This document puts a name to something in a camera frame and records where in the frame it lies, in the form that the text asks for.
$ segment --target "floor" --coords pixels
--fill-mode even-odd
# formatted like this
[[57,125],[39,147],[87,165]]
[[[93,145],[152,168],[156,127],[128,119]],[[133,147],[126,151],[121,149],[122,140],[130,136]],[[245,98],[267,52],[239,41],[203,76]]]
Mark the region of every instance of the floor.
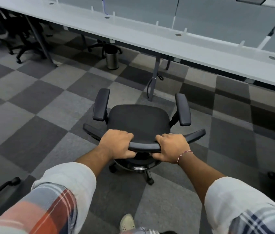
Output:
[[[203,161],[227,176],[268,192],[266,171],[275,171],[275,92],[210,74],[178,63],[160,64],[153,102],[145,87],[155,58],[123,48],[120,67],[108,70],[100,49],[88,53],[81,37],[61,31],[48,38],[59,64],[27,53],[15,62],[0,45],[0,185],[19,176],[17,187],[0,193],[0,214],[29,192],[31,184],[54,165],[74,161],[97,142],[83,130],[91,118],[100,88],[111,90],[108,108],[145,104],[176,110],[174,94],[189,101],[192,125],[172,128],[190,133],[205,128],[206,135],[191,144]],[[88,44],[95,40],[87,39]],[[162,163],[152,170],[153,186],[140,174],[108,167],[97,180],[89,215],[81,233],[117,233],[121,217],[131,213],[137,226],[179,234],[211,233],[206,214],[190,181],[177,165]]]

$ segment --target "plaid shirt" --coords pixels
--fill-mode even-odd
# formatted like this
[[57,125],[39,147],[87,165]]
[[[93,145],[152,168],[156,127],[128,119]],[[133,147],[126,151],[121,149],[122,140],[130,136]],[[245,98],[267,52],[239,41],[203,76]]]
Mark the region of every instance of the plaid shirt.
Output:
[[[65,186],[48,182],[55,180]],[[0,234],[77,234],[95,186],[94,174],[81,164],[61,164],[47,170],[29,194],[0,216]],[[252,200],[249,197],[242,200],[244,195],[238,197],[236,191],[249,194]],[[275,203],[239,180],[225,177],[215,181],[208,189],[205,208],[213,233],[275,233]],[[159,233],[139,228],[126,234]]]

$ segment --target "desk surface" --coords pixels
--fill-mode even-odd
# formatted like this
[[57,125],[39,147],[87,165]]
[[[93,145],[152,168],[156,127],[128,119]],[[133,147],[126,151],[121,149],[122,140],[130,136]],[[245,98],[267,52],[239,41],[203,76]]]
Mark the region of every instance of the desk surface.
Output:
[[0,0],[0,7],[275,85],[275,53],[114,17],[49,0]]

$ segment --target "foot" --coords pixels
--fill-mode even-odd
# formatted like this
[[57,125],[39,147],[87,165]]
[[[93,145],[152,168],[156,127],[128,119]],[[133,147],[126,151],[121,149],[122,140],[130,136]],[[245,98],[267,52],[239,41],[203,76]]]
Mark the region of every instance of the foot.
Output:
[[128,230],[135,228],[134,219],[131,214],[126,214],[120,221],[120,233],[124,233]]

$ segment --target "trash can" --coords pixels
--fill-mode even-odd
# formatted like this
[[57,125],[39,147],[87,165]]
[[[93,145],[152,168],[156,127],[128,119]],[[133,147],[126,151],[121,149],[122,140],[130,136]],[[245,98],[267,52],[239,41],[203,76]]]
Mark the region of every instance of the trash can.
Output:
[[106,44],[104,47],[106,54],[107,68],[110,70],[116,70],[119,68],[118,63],[118,49],[115,45]]

